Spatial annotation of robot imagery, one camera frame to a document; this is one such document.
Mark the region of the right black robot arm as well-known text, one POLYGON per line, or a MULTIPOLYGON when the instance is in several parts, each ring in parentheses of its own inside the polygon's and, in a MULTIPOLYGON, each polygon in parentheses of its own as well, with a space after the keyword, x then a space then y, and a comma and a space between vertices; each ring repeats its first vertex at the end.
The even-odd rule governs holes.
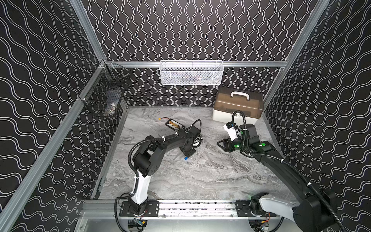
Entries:
POLYGON ((225 152, 239 151, 243 156, 255 159, 268 167, 294 194, 295 200, 283 200, 261 192, 251 197, 247 208, 255 217, 269 213, 288 219, 303 232, 320 232, 337 224, 342 232, 346 231, 338 216, 337 196, 330 190, 319 188, 301 171, 281 156, 268 141, 260 141, 256 128, 246 122, 242 111, 233 113, 213 112, 213 119, 224 122, 228 139, 217 142, 225 152))

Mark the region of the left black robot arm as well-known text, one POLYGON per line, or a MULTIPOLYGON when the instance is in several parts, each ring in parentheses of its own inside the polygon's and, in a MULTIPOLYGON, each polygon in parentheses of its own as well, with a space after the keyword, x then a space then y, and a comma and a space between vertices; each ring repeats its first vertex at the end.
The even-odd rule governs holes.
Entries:
POLYGON ((149 135, 129 151, 128 165, 135 173, 134 187, 128 196, 121 196, 118 199, 128 199, 129 210, 136 216, 145 213, 151 177, 159 169, 165 154, 178 148, 188 159, 196 153, 196 148, 202 143, 200 119, 187 128, 173 119, 168 119, 167 126, 174 134, 158 138, 149 135))

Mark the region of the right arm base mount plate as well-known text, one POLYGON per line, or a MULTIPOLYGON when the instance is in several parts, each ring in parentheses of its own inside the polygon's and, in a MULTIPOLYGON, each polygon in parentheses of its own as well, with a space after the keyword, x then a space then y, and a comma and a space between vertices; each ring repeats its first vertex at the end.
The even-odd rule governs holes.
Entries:
POLYGON ((269 218, 276 217, 276 214, 263 211, 258 201, 255 200, 237 200, 235 209, 239 218, 255 217, 269 218))

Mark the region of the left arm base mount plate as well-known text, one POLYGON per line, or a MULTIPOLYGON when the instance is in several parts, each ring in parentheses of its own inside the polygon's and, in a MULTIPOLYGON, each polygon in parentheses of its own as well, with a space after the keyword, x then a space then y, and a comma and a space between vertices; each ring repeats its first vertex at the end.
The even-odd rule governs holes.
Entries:
POLYGON ((159 210, 159 201, 146 200, 138 205, 135 202, 123 202, 120 207, 120 217, 157 217, 159 210))

